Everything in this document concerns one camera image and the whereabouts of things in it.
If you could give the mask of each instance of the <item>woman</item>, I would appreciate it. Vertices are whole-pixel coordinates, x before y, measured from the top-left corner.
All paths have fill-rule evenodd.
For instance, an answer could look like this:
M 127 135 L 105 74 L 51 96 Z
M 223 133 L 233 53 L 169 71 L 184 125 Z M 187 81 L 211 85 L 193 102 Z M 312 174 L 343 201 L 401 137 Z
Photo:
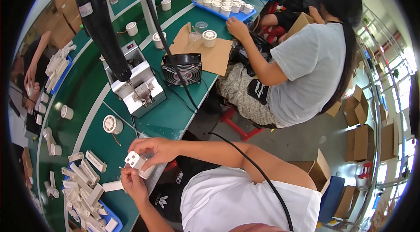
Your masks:
M 314 231 L 321 193 L 311 177 L 256 146 L 234 144 L 271 180 L 289 211 L 293 230 Z M 174 232 L 162 217 L 181 222 L 185 232 L 289 230 L 285 209 L 273 189 L 257 168 L 226 142 L 135 139 L 130 151 L 155 154 L 145 162 L 143 171 L 173 159 L 182 171 L 176 183 L 158 184 L 149 196 L 137 169 L 121 170 L 124 190 L 150 232 Z
M 244 46 L 258 79 L 241 63 L 229 65 L 218 90 L 239 113 L 257 124 L 282 128 L 305 122 L 332 107 L 343 95 L 355 63 L 352 27 L 362 15 L 362 0 L 321 0 L 325 24 L 309 24 L 262 57 L 244 23 L 226 22 Z

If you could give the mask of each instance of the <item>red plastic stool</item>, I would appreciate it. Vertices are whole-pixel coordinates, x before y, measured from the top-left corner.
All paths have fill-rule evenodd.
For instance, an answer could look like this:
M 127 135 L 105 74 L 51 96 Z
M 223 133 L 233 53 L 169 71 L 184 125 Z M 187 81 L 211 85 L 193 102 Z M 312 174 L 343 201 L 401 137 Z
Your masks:
M 371 178 L 372 176 L 372 172 L 369 172 L 369 169 L 373 168 L 373 162 L 367 162 L 363 164 L 363 171 L 362 173 L 358 176 L 360 179 L 363 178 Z
M 278 6 L 278 2 L 273 2 L 270 6 L 270 8 L 268 9 L 267 14 L 273 14 L 276 12 L 277 10 L 277 6 Z
M 254 135 L 259 134 L 262 131 L 264 131 L 264 128 L 260 128 L 260 129 L 254 128 L 249 133 L 245 132 L 244 130 L 239 128 L 239 126 L 237 126 L 234 122 L 231 121 L 231 117 L 235 113 L 236 113 L 235 108 L 230 107 L 222 114 L 222 116 L 219 118 L 219 121 L 221 123 L 226 123 L 226 124 L 230 125 L 230 127 L 232 127 L 236 132 L 238 132 L 239 135 L 241 135 L 242 141 L 246 142 L 249 139 L 251 139 L 251 137 L 253 137 Z
M 272 43 L 275 37 L 279 39 L 286 33 L 286 30 L 280 26 L 266 26 L 264 27 L 262 32 L 263 33 L 261 34 L 261 36 L 264 37 L 265 34 L 268 34 L 265 40 L 267 40 L 269 43 Z

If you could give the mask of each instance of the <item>cooling fan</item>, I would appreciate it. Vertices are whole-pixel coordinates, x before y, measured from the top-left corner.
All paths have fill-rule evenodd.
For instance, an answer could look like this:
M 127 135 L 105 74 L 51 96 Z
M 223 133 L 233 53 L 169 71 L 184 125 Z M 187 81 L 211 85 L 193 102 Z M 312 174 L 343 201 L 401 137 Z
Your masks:
M 163 58 L 162 71 L 168 86 L 182 85 L 181 80 L 176 74 L 175 68 L 169 63 L 167 56 Z M 173 56 L 185 84 L 193 84 L 201 82 L 201 71 L 203 63 L 201 62 L 201 54 L 175 54 Z

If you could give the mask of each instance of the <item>cardboard sheet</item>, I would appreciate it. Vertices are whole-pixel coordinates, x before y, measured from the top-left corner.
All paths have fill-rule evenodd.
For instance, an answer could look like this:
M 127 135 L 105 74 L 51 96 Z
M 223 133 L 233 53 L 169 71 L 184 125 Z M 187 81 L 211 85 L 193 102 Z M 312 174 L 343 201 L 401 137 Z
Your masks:
M 229 53 L 232 49 L 231 40 L 216 38 L 216 45 L 212 48 L 203 46 L 202 41 L 195 44 L 193 48 L 188 47 L 188 35 L 191 32 L 191 23 L 184 25 L 179 30 L 173 44 L 169 46 L 172 54 L 201 53 L 203 70 L 224 76 L 228 67 Z

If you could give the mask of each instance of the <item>black cable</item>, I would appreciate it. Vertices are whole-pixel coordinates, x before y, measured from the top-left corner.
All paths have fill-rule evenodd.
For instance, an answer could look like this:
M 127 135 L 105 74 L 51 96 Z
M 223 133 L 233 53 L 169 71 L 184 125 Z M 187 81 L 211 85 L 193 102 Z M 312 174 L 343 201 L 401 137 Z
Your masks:
M 273 192 L 276 194 L 277 198 L 279 199 L 279 201 L 280 201 L 280 203 L 281 203 L 281 205 L 282 205 L 282 207 L 284 209 L 284 213 L 286 214 L 287 223 L 289 224 L 289 230 L 291 232 L 293 232 L 293 225 L 291 223 L 291 218 L 290 218 L 289 211 L 288 211 L 288 209 L 286 207 L 286 203 L 284 202 L 283 198 L 281 198 L 281 196 L 278 193 L 277 189 L 274 187 L 274 185 L 272 184 L 272 182 L 270 181 L 270 179 L 265 175 L 265 173 L 263 172 L 263 170 L 254 161 L 252 161 L 244 152 L 242 152 L 236 145 L 234 145 L 231 141 L 229 141 L 229 140 L 223 138 L 222 136 L 220 136 L 220 135 L 218 135 L 216 133 L 213 133 L 213 132 L 208 132 L 208 134 L 209 135 L 212 134 L 212 135 L 218 136 L 223 141 L 231 144 L 236 150 L 238 150 L 242 154 L 242 156 L 244 156 L 251 164 L 253 164 L 258 169 L 258 171 L 260 171 L 260 173 L 262 174 L 262 176 L 265 178 L 265 180 L 270 185 L 271 189 L 273 190 Z
M 153 67 L 150 67 L 154 72 L 155 72 L 155 74 L 159 74 L 159 77 L 162 79 L 162 80 L 164 80 L 164 81 L 166 81 L 165 80 L 165 78 L 163 78 L 162 77 L 162 75 L 159 73 L 159 72 L 157 72 L 156 71 L 156 69 L 155 68 L 153 68 Z M 206 85 L 206 88 L 207 88 L 207 96 L 209 95 L 209 91 L 210 91 L 210 89 L 209 89 L 209 87 L 208 87 L 208 85 L 207 85 L 207 83 L 204 81 L 204 80 L 201 80 L 205 85 Z M 184 103 L 185 103 L 185 105 L 186 105 L 186 107 L 188 107 L 188 109 L 191 111 L 191 112 L 193 112 L 194 114 L 197 114 L 198 113 L 198 110 L 196 110 L 196 111 L 194 111 L 193 109 L 191 109 L 189 106 L 188 106 L 188 104 L 186 103 L 186 101 L 177 93 L 177 92 L 175 92 L 174 90 L 172 90 L 171 88 L 169 88 L 170 86 L 173 86 L 174 84 L 170 84 L 170 85 L 168 85 L 168 90 L 170 90 L 172 93 L 175 93 L 176 94 L 176 96 L 177 97 L 179 97 Z
M 188 95 L 188 98 L 190 99 L 190 101 L 194 105 L 194 107 L 198 110 L 198 106 L 194 103 L 194 100 L 192 99 L 192 96 L 189 93 L 188 88 L 186 86 L 186 83 L 184 82 L 184 78 L 182 77 L 181 72 L 179 71 L 179 68 L 178 68 L 177 64 L 175 63 L 175 60 L 174 60 L 174 58 L 171 54 L 171 51 L 169 50 L 169 46 L 168 46 L 168 43 L 166 42 L 165 36 L 163 36 L 163 32 L 162 32 L 162 29 L 160 28 L 159 20 L 158 20 L 158 17 L 156 16 L 156 12 L 154 10 L 152 0 L 146 0 L 146 2 L 147 2 L 147 6 L 149 7 L 150 14 L 152 15 L 152 19 L 153 19 L 153 22 L 155 24 L 156 30 L 159 34 L 160 40 L 162 41 L 163 47 L 165 48 L 165 51 L 168 54 L 168 59 L 169 59 L 170 63 L 173 65 L 173 67 L 176 71 L 176 74 L 178 75 L 179 80 L 181 81 L 182 86 L 184 87 L 184 90 L 185 90 L 186 94 Z
M 23 97 L 25 97 L 26 99 L 30 100 L 32 103 L 36 104 L 36 102 L 32 101 L 29 97 L 27 97 L 23 92 L 20 92 L 18 89 L 15 89 L 13 86 L 9 86 L 10 88 L 12 88 L 13 90 L 15 90 L 16 92 L 20 93 Z

